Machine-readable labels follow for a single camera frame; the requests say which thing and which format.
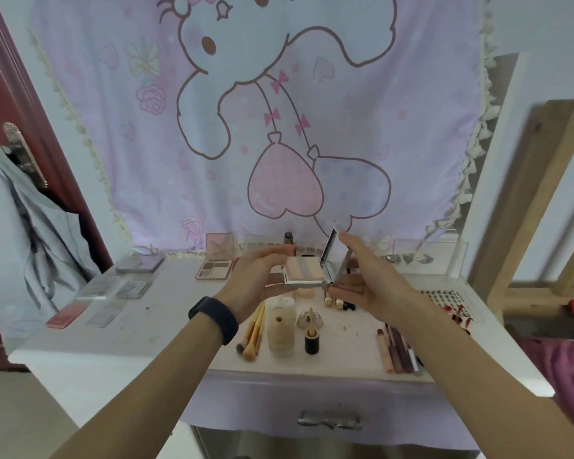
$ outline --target hand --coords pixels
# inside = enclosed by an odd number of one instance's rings
[[[287,256],[293,254],[293,245],[270,246],[245,254],[215,298],[232,311],[239,325],[242,324],[263,300],[290,291],[283,284],[283,274],[271,274],[270,269],[282,266]]]
[[[381,322],[396,324],[396,313],[419,293],[387,261],[379,258],[359,237],[340,232],[340,241],[356,259],[348,267],[360,273],[344,274],[327,291],[330,295],[366,309]]]

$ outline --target open makeup compact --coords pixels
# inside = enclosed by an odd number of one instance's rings
[[[196,280],[225,280],[234,261],[234,234],[206,234],[206,260]]]
[[[316,288],[333,284],[346,270],[352,251],[332,230],[323,254],[287,258],[283,267],[284,284],[293,288]]]

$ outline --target brown door frame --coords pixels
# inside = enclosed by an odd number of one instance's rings
[[[0,13],[0,74],[16,103],[20,122],[14,122],[28,142],[38,165],[45,174],[48,195],[64,210],[79,215],[81,232],[89,242],[92,258],[104,271],[113,261],[83,198],[62,148],[53,132],[36,90],[17,52],[15,43]]]

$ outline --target balloon string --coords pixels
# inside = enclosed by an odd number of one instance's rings
[[[266,77],[268,77],[269,79],[271,79],[273,82],[278,82],[274,77],[272,77],[268,73],[266,73],[264,75]],[[300,114],[298,113],[298,109],[296,107],[296,104],[293,102],[293,99],[291,99],[291,95],[289,94],[289,92],[285,89],[285,87],[283,87],[283,84],[279,83],[279,86],[283,90],[283,93],[287,96],[287,99],[289,99],[289,102],[291,103],[291,107],[293,107],[293,111],[296,113],[296,118],[298,118],[298,124],[300,124],[300,127],[302,128],[302,135],[304,135],[304,140],[306,140],[306,146],[310,150],[310,143],[308,143],[308,137],[306,136],[306,131],[304,130],[304,126],[302,125],[302,119],[300,119]]]
[[[274,127],[274,131],[276,132],[276,122],[274,122],[274,116],[272,115],[272,109],[270,108],[270,102],[268,101],[268,97],[266,96],[266,92],[264,91],[263,88],[261,88],[261,85],[258,84],[257,82],[254,82],[255,85],[257,85],[257,88],[259,88],[260,92],[261,92],[261,96],[264,97],[264,100],[266,102],[266,106],[268,107],[268,114],[270,115],[270,119],[272,119],[272,126]]]

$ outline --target compact lid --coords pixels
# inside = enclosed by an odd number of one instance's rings
[[[234,234],[206,234],[206,260],[229,261],[234,259]]]
[[[334,283],[346,270],[352,251],[338,238],[336,229],[332,229],[327,245],[321,255],[322,266],[325,266],[330,281]]]

